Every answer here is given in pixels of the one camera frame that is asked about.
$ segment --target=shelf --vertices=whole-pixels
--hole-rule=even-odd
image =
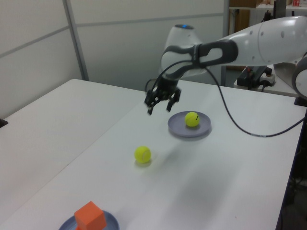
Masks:
[[[266,5],[266,4],[260,4],[256,8],[253,7],[237,7],[237,6],[231,6],[229,9],[232,10],[273,10],[273,5]],[[286,6],[287,11],[301,11],[301,12],[307,12],[307,7],[300,7],[300,6],[292,6],[287,5]]]
[[[259,6],[257,6],[256,9],[259,9],[259,10],[273,10],[273,5],[260,4]],[[287,11],[307,11],[307,7],[287,5],[286,6],[286,10]]]

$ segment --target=black cable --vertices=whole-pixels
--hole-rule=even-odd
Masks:
[[[163,70],[160,75],[158,76],[157,80],[155,81],[155,83],[153,84],[153,88],[152,88],[152,91],[154,91],[154,88],[157,84],[157,82],[159,82],[160,78],[162,78],[162,75],[168,71],[170,68],[172,68],[173,66],[177,65],[177,64],[180,64],[180,63],[183,63],[183,62],[192,62],[191,60],[185,60],[185,61],[178,61],[178,62],[175,62],[173,63],[172,65],[170,65],[169,67],[167,67],[165,70]]]
[[[211,75],[211,77],[212,77],[213,80],[215,81],[217,87],[219,88],[219,91],[220,91],[220,94],[221,94],[221,97],[222,97],[222,100],[223,100],[225,109],[226,109],[226,111],[227,111],[227,113],[228,113],[230,119],[231,119],[232,122],[235,124],[235,126],[237,126],[242,132],[245,132],[245,133],[247,133],[247,134],[249,134],[249,135],[251,135],[251,136],[255,136],[255,137],[259,137],[259,138],[271,138],[271,137],[274,137],[274,136],[281,135],[281,134],[283,134],[283,133],[285,133],[285,132],[288,132],[290,129],[294,128],[295,126],[299,125],[301,122],[303,122],[303,121],[305,120],[305,117],[304,117],[303,119],[299,120],[299,121],[296,122],[294,125],[292,125],[291,127],[285,129],[284,131],[279,132],[279,133],[275,133],[275,134],[271,134],[271,135],[259,135],[259,134],[254,134],[254,133],[247,132],[246,130],[244,130],[243,128],[241,128],[241,127],[235,122],[235,120],[233,119],[233,117],[230,115],[219,82],[217,81],[217,79],[215,78],[215,76],[213,75],[213,73],[212,73],[208,68],[205,67],[205,69],[206,69],[206,70],[208,71],[208,73]]]
[[[261,90],[261,92],[263,92],[264,91],[264,88],[265,87],[267,87],[265,84],[263,84],[263,87],[262,87],[262,90]]]
[[[280,230],[283,230],[283,214],[282,214],[282,211],[280,210]]]
[[[151,79],[149,79],[147,82],[146,82],[146,85],[145,85],[145,93],[147,93],[147,86],[148,86],[148,84],[151,82],[151,81],[156,81],[157,80],[157,78],[151,78]]]

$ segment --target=tennis ball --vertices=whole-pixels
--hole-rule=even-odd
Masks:
[[[147,163],[150,161],[151,152],[146,146],[139,146],[134,152],[134,157],[139,163]]]
[[[195,127],[199,124],[200,118],[196,112],[189,112],[184,118],[184,121],[186,122],[187,126]]]

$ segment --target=cardboard box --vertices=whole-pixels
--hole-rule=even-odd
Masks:
[[[229,6],[256,8],[263,0],[229,0]]]

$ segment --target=table surface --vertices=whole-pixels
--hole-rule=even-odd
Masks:
[[[275,74],[274,67],[273,65],[269,65],[269,68],[272,69],[272,73]],[[261,92],[262,90],[262,85],[260,85],[257,88],[252,88],[252,91],[258,91]],[[234,83],[234,88],[237,89],[247,89],[245,86],[240,86],[237,84],[237,80]],[[282,79],[280,79],[277,75],[275,76],[275,84],[273,86],[268,86],[264,88],[263,92],[266,93],[273,93],[273,94],[278,94],[278,95],[283,95],[283,96],[289,96],[289,97],[297,97],[297,93],[292,89],[286,82],[284,82]]]
[[[0,129],[0,224],[143,96],[71,80],[7,117]]]
[[[231,122],[216,86],[178,85],[180,102],[170,113],[159,103],[149,116],[138,103],[0,229],[58,229],[90,200],[126,230],[275,229],[301,125],[273,138],[249,136]],[[258,134],[284,130],[306,111],[292,97],[222,91],[238,124]],[[167,121],[181,111],[205,113],[211,133],[173,136]],[[152,151],[146,167],[134,161],[140,145]]]

